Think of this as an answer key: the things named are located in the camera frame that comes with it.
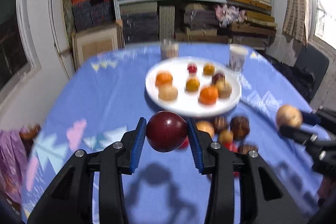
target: red fruit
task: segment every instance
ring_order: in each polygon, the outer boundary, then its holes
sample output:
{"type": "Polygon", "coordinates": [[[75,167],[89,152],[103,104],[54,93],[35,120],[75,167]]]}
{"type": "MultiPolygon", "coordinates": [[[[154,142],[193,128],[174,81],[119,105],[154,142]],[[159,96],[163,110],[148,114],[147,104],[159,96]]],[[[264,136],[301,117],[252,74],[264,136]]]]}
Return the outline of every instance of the red fruit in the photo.
{"type": "Polygon", "coordinates": [[[232,152],[236,152],[238,153],[238,148],[236,147],[236,145],[234,145],[234,143],[224,143],[223,144],[228,150],[232,151],[232,152]]]}
{"type": "Polygon", "coordinates": [[[146,136],[150,146],[159,152],[180,147],[187,137],[187,123],[176,113],[160,111],[147,124],[146,136]]]}
{"type": "Polygon", "coordinates": [[[189,146],[189,139],[188,137],[186,137],[183,144],[181,144],[181,146],[178,149],[184,149],[187,148],[188,146],[189,146]]]}
{"type": "Polygon", "coordinates": [[[196,64],[189,64],[187,70],[189,73],[196,73],[197,72],[196,64]]]}

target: dark red apple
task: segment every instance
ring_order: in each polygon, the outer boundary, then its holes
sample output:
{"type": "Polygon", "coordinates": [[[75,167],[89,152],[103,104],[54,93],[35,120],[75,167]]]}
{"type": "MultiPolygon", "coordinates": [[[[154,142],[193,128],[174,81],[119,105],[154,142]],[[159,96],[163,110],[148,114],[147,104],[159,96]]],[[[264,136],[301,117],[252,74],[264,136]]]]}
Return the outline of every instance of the dark red apple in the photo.
{"type": "Polygon", "coordinates": [[[170,152],[183,144],[187,137],[187,123],[176,113],[160,111],[148,121],[146,136],[154,150],[170,152]]]}
{"type": "Polygon", "coordinates": [[[188,137],[186,137],[183,144],[181,144],[181,146],[178,149],[185,149],[188,146],[189,146],[189,139],[188,139],[188,137]]]}
{"type": "Polygon", "coordinates": [[[212,79],[211,79],[211,83],[212,83],[213,85],[216,85],[217,80],[222,79],[222,78],[224,78],[224,80],[225,80],[224,72],[217,72],[217,73],[212,77],[212,79]]]}

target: blue tablecloth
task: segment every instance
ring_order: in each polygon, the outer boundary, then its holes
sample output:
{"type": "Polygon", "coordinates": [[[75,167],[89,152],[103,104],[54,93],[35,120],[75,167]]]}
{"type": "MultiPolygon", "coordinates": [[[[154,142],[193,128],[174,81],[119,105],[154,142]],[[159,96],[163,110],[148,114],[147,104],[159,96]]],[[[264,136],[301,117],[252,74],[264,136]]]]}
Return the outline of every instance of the blue tablecloth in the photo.
{"type": "MultiPolygon", "coordinates": [[[[228,46],[180,45],[180,56],[228,63],[228,46]]],[[[88,60],[67,84],[51,109],[30,157],[22,197],[27,217],[58,171],[77,149],[100,151],[133,130],[140,117],[147,121],[158,107],[145,92],[147,71],[160,61],[158,46],[103,53],[88,60]]],[[[287,187],[302,213],[317,210],[321,175],[311,171],[304,148],[281,139],[274,118],[282,104],[310,107],[293,86],[261,55],[249,49],[244,70],[236,77],[242,99],[229,114],[250,120],[246,142],[258,145],[260,155],[287,187]]],[[[327,133],[310,128],[321,138],[327,133]]],[[[93,221],[99,223],[98,175],[94,179],[93,221]]],[[[190,148],[169,153],[153,150],[145,140],[140,164],[132,176],[123,175],[126,210],[131,224],[204,223],[210,181],[194,166],[190,148]]],[[[235,180],[235,223],[240,220],[239,181],[235,180]]]]}

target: pink cloth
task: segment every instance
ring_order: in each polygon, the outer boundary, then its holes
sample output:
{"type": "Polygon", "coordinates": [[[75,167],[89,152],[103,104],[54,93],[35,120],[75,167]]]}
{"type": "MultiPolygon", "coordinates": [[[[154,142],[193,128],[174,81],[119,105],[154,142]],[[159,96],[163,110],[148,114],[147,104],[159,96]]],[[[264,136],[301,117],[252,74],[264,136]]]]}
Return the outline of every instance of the pink cloth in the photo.
{"type": "Polygon", "coordinates": [[[0,190],[21,203],[27,155],[18,130],[0,130],[0,190]]]}
{"type": "Polygon", "coordinates": [[[216,18],[221,28],[226,28],[232,22],[244,22],[246,19],[245,10],[239,10],[235,6],[217,5],[215,7],[216,18]]]}

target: curtain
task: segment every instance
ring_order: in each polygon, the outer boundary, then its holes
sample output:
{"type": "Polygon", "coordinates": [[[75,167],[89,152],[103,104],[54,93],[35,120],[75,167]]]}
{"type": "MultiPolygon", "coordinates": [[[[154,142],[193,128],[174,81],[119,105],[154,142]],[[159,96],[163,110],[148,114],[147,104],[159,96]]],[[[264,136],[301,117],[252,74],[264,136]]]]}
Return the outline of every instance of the curtain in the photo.
{"type": "Polygon", "coordinates": [[[307,45],[305,14],[306,0],[287,0],[283,31],[304,45],[307,45]]]}

